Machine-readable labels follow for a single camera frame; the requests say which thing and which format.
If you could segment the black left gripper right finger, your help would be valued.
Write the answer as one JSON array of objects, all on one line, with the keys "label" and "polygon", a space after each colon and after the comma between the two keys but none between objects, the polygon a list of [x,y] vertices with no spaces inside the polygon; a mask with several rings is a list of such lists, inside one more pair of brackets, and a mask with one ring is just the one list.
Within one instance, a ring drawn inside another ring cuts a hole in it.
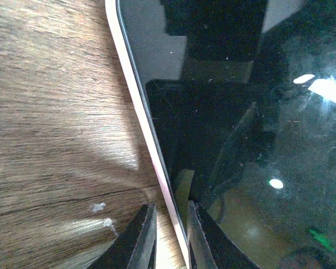
[{"label": "black left gripper right finger", "polygon": [[187,235],[190,268],[257,268],[198,203],[188,202]]}]

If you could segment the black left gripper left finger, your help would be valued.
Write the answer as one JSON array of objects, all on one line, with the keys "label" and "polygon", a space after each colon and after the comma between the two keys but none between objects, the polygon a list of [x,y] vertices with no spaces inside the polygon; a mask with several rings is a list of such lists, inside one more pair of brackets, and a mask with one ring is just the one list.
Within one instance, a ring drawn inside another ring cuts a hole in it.
[{"label": "black left gripper left finger", "polygon": [[89,268],[155,268],[156,251],[156,206],[150,203],[138,210],[124,232]]}]

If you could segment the teal-edged black smartphone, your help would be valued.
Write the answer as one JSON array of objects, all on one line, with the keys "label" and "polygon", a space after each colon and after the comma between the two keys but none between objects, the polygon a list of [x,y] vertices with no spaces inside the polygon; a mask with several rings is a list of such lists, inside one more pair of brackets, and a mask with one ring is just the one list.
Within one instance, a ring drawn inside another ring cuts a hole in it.
[{"label": "teal-edged black smartphone", "polygon": [[119,3],[186,242],[336,268],[336,1]]}]

